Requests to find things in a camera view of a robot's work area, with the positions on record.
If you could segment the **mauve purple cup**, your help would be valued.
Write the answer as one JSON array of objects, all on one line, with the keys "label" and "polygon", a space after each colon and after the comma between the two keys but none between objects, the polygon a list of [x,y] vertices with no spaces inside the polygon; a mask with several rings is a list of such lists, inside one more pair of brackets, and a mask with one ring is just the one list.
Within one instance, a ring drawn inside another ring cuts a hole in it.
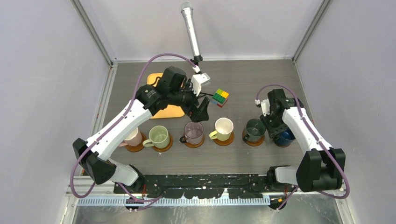
[{"label": "mauve purple cup", "polygon": [[193,145],[198,144],[204,137],[204,127],[199,122],[189,122],[184,127],[184,133],[180,137],[181,143],[191,143]]}]

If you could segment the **navy blue cup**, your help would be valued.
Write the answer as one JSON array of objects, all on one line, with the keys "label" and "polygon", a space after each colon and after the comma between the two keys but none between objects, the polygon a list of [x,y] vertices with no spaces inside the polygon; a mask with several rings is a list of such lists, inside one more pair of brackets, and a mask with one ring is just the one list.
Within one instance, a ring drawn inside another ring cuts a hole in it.
[{"label": "navy blue cup", "polygon": [[293,132],[288,128],[273,139],[273,142],[279,147],[288,147],[296,139]]}]

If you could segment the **dark green mug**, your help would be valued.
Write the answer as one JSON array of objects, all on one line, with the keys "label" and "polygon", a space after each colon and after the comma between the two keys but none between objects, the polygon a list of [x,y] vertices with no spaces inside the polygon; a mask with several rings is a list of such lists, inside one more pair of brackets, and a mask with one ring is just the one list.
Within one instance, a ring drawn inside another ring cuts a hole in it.
[{"label": "dark green mug", "polygon": [[244,142],[259,142],[266,132],[266,127],[260,119],[250,119],[244,128],[242,139]]}]

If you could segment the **cream yellow cup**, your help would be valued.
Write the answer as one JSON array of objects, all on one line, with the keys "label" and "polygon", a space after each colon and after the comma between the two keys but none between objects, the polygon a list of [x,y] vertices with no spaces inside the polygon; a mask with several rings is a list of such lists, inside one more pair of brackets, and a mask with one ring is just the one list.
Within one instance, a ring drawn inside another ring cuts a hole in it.
[{"label": "cream yellow cup", "polygon": [[214,131],[209,134],[211,140],[226,141],[233,131],[233,122],[228,118],[219,118],[215,122]]}]

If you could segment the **light green mug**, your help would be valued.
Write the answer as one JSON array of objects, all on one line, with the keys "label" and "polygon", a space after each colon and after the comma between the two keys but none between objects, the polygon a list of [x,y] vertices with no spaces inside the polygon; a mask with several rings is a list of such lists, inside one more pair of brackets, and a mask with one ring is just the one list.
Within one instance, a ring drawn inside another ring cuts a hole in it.
[{"label": "light green mug", "polygon": [[168,129],[164,126],[155,126],[149,131],[148,138],[142,143],[144,147],[165,149],[170,144]]}]

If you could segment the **pink white cup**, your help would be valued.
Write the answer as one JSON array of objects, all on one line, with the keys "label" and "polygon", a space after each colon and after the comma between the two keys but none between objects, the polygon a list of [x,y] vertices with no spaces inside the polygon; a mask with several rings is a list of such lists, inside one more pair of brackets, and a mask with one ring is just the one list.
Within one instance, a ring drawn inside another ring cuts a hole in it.
[{"label": "pink white cup", "polygon": [[120,144],[120,147],[136,147],[142,142],[142,134],[139,128],[134,129]]}]

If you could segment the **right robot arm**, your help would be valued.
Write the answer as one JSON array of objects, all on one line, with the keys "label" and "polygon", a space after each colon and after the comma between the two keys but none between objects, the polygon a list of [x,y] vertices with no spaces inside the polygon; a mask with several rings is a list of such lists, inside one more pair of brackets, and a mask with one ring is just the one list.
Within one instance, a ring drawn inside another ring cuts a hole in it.
[{"label": "right robot arm", "polygon": [[260,119],[272,140],[290,130],[300,145],[304,156],[299,166],[270,167],[267,187],[279,191],[285,184],[298,186],[303,192],[336,190],[346,182],[344,167],[346,155],[341,148],[334,148],[317,131],[308,118],[299,98],[286,97],[285,88],[273,89],[265,100],[255,99],[261,108]]}]

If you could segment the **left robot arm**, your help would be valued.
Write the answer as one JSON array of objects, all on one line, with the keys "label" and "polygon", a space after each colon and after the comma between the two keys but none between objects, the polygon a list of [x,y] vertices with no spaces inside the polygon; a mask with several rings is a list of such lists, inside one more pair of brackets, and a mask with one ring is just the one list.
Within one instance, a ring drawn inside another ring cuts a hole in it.
[{"label": "left robot arm", "polygon": [[200,103],[198,96],[202,87],[209,83],[206,73],[187,79],[183,70],[173,66],[166,68],[156,85],[139,87],[136,96],[102,130],[87,140],[78,138],[73,142],[79,165],[97,185],[120,182],[130,192],[140,192],[143,180],[137,170],[112,160],[112,153],[132,131],[169,105],[181,107],[193,122],[208,121],[210,100],[205,97]]}]

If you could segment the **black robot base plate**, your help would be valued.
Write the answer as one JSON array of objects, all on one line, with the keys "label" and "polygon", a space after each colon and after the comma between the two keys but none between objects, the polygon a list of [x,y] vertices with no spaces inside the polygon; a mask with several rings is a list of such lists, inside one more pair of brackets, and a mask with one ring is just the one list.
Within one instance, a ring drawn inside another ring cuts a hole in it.
[{"label": "black robot base plate", "polygon": [[149,199],[159,196],[168,199],[218,199],[227,192],[231,199],[248,199],[272,192],[284,196],[295,187],[295,184],[275,182],[266,174],[143,175],[132,186],[122,188],[115,184],[113,192],[144,194]]}]

